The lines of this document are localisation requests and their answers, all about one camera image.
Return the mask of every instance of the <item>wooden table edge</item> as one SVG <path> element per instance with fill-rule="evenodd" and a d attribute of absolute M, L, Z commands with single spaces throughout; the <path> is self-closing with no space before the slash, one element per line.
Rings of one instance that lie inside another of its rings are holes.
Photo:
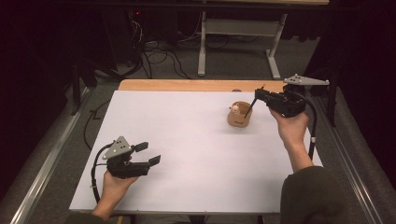
<path fill-rule="evenodd" d="M 267 91 L 280 92 L 286 85 L 280 80 L 188 80 L 188 79 L 125 79 L 119 91 Z"/>

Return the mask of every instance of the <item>white table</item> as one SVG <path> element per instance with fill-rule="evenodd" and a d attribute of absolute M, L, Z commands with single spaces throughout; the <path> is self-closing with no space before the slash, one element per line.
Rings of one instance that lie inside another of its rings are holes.
<path fill-rule="evenodd" d="M 220 82 L 198 81 L 208 86 Z M 229 106 L 235 101 L 250 103 L 253 92 L 191 89 L 116 91 L 70 209 L 88 212 L 95 207 L 90 188 L 94 157 L 101 147 L 123 135 L 131 145 L 149 143 L 148 149 L 132 155 L 133 161 L 157 155 L 162 159 L 132 185 L 116 207 L 119 214 L 279 212 L 283 180 L 292 170 L 276 121 L 264 102 L 255 104 L 249 125 L 241 129 L 227 123 Z M 321 165 L 318 153 L 314 163 Z M 105 169 L 99 166 L 96 170 L 100 193 Z"/>

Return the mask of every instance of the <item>person's hand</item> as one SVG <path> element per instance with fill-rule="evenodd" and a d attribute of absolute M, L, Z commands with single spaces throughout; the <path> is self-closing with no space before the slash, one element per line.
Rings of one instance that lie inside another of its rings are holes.
<path fill-rule="evenodd" d="M 270 112 L 277 121 L 279 136 L 286 149 L 304 144 L 304 135 L 308 126 L 308 116 L 304 112 L 292 118 L 284 118 L 271 108 Z"/>
<path fill-rule="evenodd" d="M 277 121 L 279 136 L 288 151 L 293 172 L 313 166 L 314 163 L 309 158 L 304 144 L 308 116 L 303 112 L 292 118 L 284 118 L 272 109 L 270 112 Z"/>
<path fill-rule="evenodd" d="M 137 180 L 138 177 L 121 179 L 111 175 L 106 171 L 103 179 L 102 197 L 92 214 L 100 217 L 104 221 L 108 220 L 116 205 L 125 196 L 128 188 Z"/>
<path fill-rule="evenodd" d="M 102 199 L 111 200 L 113 203 L 119 203 L 126 194 L 128 188 L 137 180 L 137 177 L 121 179 L 111 175 L 109 171 L 105 172 Z"/>

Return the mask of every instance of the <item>sleeve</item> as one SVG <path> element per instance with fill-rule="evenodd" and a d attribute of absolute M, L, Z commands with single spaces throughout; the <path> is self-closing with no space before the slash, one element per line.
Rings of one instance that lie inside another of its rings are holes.
<path fill-rule="evenodd" d="M 73 213 L 67 217 L 64 224 L 106 224 L 106 222 L 91 214 Z"/>
<path fill-rule="evenodd" d="M 282 224 L 349 223 L 347 199 L 333 176 L 311 166 L 286 178 L 280 202 Z"/>

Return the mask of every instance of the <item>metal rail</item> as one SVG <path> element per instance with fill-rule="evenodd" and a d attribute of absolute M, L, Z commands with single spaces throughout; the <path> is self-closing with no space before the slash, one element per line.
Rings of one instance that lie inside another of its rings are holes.
<path fill-rule="evenodd" d="M 346 171 L 346 176 L 349 179 L 351 187 L 353 188 L 356 197 L 361 204 L 361 208 L 366 215 L 367 220 L 371 224 L 383 224 L 382 219 L 378 212 L 376 211 L 375 205 L 370 197 L 370 194 L 364 185 L 361 177 L 359 176 L 358 171 L 356 170 L 352 160 L 350 159 L 346 147 L 341 141 L 341 137 L 337 130 L 330 124 L 329 120 L 326 117 L 326 108 L 324 103 L 318 99 L 318 97 L 313 98 L 314 104 L 318 109 L 318 113 L 322 116 L 323 120 L 325 120 L 326 126 L 329 130 L 329 133 L 332 135 L 332 139 L 337 145 L 338 153 L 341 158 L 341 163 L 343 163 L 344 169 Z"/>
<path fill-rule="evenodd" d="M 87 103 L 88 98 L 91 95 L 92 92 L 88 91 L 88 88 L 85 88 L 84 92 L 82 93 L 83 96 L 82 105 L 85 105 Z M 76 115 L 70 119 L 67 127 L 64 129 L 64 133 L 62 134 L 60 140 L 51 149 L 48 157 L 43 163 L 43 166 L 41 167 L 40 171 L 35 177 L 35 181 L 33 182 L 26 196 L 24 197 L 20 207 L 18 208 L 17 212 L 14 215 L 14 218 L 12 218 L 11 224 L 27 223 L 27 220 L 29 219 L 30 215 L 32 215 L 33 210 L 35 209 L 35 206 L 41 197 L 41 194 L 43 193 L 45 187 L 50 181 L 50 177 L 53 171 L 55 170 L 56 164 L 58 163 L 60 157 L 62 156 L 64 143 L 66 142 L 68 136 L 75 127 L 80 116 L 80 111 L 78 111 Z"/>

